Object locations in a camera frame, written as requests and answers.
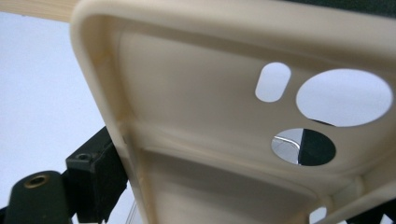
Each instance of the wooden surface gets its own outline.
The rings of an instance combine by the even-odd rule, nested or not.
[[[0,11],[56,21],[70,21],[78,0],[0,0]]]

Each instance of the large oval hole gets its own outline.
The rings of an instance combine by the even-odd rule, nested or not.
[[[388,83],[380,77],[361,70],[335,69],[308,79],[297,93],[297,106],[309,119],[351,127],[382,117],[392,98]]]
[[[309,129],[289,129],[274,136],[272,150],[284,161],[297,165],[317,166],[331,161],[335,145],[323,133]]]
[[[267,103],[278,101],[288,86],[290,75],[290,69],[283,63],[265,65],[256,87],[257,98]]]

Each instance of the beige plastic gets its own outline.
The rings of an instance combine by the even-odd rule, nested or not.
[[[372,72],[395,92],[395,20],[282,1],[86,0],[71,37],[145,223],[307,223],[322,205],[319,223],[337,223],[396,197],[395,104],[336,128],[295,103],[334,68]],[[291,78],[267,104],[255,88],[271,62]],[[335,158],[282,161],[271,141],[292,128],[326,134]]]

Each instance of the plastic case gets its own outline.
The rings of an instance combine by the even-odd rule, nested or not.
[[[396,22],[282,1],[86,0],[74,51],[145,223],[336,223],[396,197],[396,106],[339,128],[307,119],[299,88],[334,68],[396,90]],[[289,66],[282,98],[255,96],[262,68]],[[327,135],[320,166],[282,161],[284,130]]]

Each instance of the small hole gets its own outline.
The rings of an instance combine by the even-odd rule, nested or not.
[[[27,189],[34,189],[47,183],[49,177],[47,175],[37,175],[24,183]]]
[[[320,207],[317,210],[309,214],[309,224],[314,224],[321,221],[326,217],[327,209],[326,207]]]
[[[334,69],[308,79],[297,93],[297,106],[309,119],[352,127],[381,118],[392,104],[386,81],[356,69]]]
[[[323,165],[335,156],[332,140],[309,129],[289,129],[277,134],[272,150],[282,160],[303,166]]]
[[[82,161],[88,161],[91,159],[91,155],[82,153],[77,155],[77,159],[82,160]]]
[[[260,73],[256,96],[266,103],[278,101],[288,86],[291,71],[283,63],[268,63]]]

